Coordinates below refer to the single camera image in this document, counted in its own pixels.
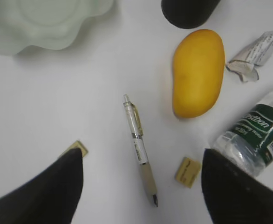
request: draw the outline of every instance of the eraser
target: eraser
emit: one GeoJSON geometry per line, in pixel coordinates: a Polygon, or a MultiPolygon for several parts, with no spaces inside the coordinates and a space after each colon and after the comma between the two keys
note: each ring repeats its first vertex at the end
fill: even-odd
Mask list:
{"type": "Polygon", "coordinates": [[[186,187],[191,188],[200,170],[201,164],[199,162],[184,157],[175,179],[186,187]]]}
{"type": "Polygon", "coordinates": [[[82,151],[82,157],[88,154],[88,150],[86,149],[86,147],[80,141],[76,141],[71,146],[69,146],[68,149],[66,149],[66,151],[62,153],[60,156],[63,156],[66,152],[74,148],[79,148],[82,151]]]}

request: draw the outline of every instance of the pen grip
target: pen grip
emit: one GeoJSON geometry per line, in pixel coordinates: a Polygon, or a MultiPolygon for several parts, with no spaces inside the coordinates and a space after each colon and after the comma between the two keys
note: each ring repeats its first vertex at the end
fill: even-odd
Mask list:
{"type": "Polygon", "coordinates": [[[150,195],[157,194],[157,188],[156,188],[156,184],[155,184],[155,180],[152,174],[150,164],[149,163],[142,164],[141,171],[142,171],[143,181],[148,193],[150,195]]]}

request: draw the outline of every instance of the pen clip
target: pen clip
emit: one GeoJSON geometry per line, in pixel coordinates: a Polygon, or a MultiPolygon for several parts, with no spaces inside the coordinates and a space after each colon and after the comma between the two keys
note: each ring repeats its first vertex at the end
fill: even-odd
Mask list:
{"type": "Polygon", "coordinates": [[[143,128],[142,128],[140,117],[138,115],[137,107],[134,104],[132,104],[132,108],[133,108],[133,113],[135,115],[138,131],[140,132],[141,135],[143,135],[143,128]]]}

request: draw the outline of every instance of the pen tip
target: pen tip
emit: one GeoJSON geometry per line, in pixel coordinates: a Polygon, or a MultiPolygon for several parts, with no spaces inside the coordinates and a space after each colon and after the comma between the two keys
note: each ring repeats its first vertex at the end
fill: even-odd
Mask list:
{"type": "Polygon", "coordinates": [[[129,101],[130,101],[127,94],[124,95],[124,99],[125,99],[126,102],[129,102],[129,101]]]}
{"type": "Polygon", "coordinates": [[[153,202],[156,207],[158,207],[158,200],[157,200],[157,195],[153,195],[153,202]]]}

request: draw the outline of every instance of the white surface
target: white surface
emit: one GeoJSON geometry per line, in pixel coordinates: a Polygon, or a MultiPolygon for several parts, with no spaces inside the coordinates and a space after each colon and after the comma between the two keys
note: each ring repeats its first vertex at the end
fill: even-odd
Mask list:
{"type": "MultiPolygon", "coordinates": [[[[201,28],[220,34],[229,60],[273,30],[273,0],[222,0],[201,28]]],[[[118,0],[68,49],[0,56],[0,196],[80,139],[89,154],[74,224],[211,224],[200,180],[185,189],[175,172],[184,156],[201,161],[204,147],[273,88],[273,55],[256,83],[242,84],[225,71],[216,105],[179,121],[171,110],[171,58],[189,32],[163,17],[160,0],[118,0]],[[125,93],[143,123],[158,208],[148,203],[139,178],[125,93]]],[[[260,180],[273,188],[273,164],[260,180]]]]}

